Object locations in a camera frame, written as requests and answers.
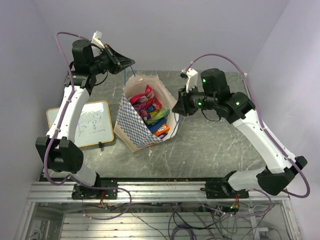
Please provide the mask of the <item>red crisps bag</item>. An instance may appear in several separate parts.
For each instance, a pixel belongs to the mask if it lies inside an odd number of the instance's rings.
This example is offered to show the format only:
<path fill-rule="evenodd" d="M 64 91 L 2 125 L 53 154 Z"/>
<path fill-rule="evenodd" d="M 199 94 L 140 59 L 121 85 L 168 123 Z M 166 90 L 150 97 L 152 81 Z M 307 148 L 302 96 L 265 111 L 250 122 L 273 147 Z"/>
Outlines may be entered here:
<path fill-rule="evenodd" d="M 132 105 L 147 103 L 155 95 L 155 91 L 149 85 L 146 86 L 145 92 L 137 94 L 129 99 Z"/>

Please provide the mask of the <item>blue checkered paper bag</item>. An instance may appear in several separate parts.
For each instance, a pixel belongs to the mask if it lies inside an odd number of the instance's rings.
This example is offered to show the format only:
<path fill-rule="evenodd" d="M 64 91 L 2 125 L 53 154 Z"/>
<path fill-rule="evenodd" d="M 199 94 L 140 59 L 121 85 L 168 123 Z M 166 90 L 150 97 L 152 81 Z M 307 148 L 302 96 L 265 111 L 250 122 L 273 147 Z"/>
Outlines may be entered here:
<path fill-rule="evenodd" d="M 129 102 L 133 96 L 144 93 L 147 85 L 153 88 L 154 97 L 162 104 L 161 109 L 170 110 L 167 118 L 161 119 L 155 125 L 145 124 L 144 121 L 159 110 L 151 105 L 147 109 L 148 115 L 141 117 Z M 134 74 L 124 84 L 113 131 L 133 153 L 169 140 L 176 135 L 179 126 L 179 116 L 172 112 L 176 102 L 157 75 Z M 163 124 L 167 124 L 170 130 L 159 137 L 155 136 L 154 133 Z"/>

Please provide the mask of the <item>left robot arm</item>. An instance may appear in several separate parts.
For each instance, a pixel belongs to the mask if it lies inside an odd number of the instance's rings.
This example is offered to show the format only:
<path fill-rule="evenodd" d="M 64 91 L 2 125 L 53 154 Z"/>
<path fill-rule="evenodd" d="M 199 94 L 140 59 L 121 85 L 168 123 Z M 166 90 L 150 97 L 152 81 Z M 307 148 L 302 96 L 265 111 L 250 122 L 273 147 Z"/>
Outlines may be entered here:
<path fill-rule="evenodd" d="M 116 75 L 135 64 L 131 58 L 116 52 L 109 45 L 87 39 L 72 44 L 73 64 L 68 64 L 63 100 L 57 116 L 46 136 L 38 137 L 35 147 L 43 162 L 44 176 L 52 185 L 76 182 L 73 196 L 98 198 L 103 193 L 101 178 L 84 163 L 82 150 L 74 143 L 76 129 L 84 105 L 87 103 L 97 75 Z M 52 180 L 49 170 L 63 173 L 64 179 Z"/>

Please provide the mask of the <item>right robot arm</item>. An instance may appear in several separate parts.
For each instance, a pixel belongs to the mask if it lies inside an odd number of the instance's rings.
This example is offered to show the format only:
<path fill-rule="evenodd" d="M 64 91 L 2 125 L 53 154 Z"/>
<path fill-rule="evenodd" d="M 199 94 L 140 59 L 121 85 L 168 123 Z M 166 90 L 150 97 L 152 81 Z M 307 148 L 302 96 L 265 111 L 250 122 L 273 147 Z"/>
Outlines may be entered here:
<path fill-rule="evenodd" d="M 198 73 L 194 69 L 180 74 L 187 82 L 178 91 L 178 101 L 172 112 L 187 117 L 198 110 L 215 111 L 219 119 L 225 119 L 238 129 L 254 146 L 265 162 L 265 167 L 249 171 L 231 171 L 223 179 L 221 194 L 233 197 L 238 191 L 261 189 L 276 196 L 307 165 L 304 156 L 285 151 L 283 144 L 259 119 L 254 103 L 243 92 L 231 92 L 225 73 L 210 68 Z"/>

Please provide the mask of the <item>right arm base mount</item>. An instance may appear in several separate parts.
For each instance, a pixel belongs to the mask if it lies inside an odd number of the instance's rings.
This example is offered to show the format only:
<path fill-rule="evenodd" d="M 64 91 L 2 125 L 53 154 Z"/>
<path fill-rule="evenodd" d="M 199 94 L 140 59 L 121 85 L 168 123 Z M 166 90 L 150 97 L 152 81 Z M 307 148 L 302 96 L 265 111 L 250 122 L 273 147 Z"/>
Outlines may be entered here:
<path fill-rule="evenodd" d="M 213 178 L 206 181 L 204 186 L 200 188 L 204 192 L 207 199 L 248 199 L 249 192 L 247 190 L 233 190 L 222 178 Z"/>

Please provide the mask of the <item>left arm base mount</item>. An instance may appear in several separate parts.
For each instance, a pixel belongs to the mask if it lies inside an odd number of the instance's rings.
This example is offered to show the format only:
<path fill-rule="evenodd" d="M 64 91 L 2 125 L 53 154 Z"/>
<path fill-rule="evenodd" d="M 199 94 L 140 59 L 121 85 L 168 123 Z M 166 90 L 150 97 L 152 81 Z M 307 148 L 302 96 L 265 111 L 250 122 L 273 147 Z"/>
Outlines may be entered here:
<path fill-rule="evenodd" d="M 75 184 L 71 193 L 73 200 L 95 200 L 106 199 L 115 200 L 118 194 L 118 184 L 113 180 L 102 180 L 98 189 L 92 189 Z"/>

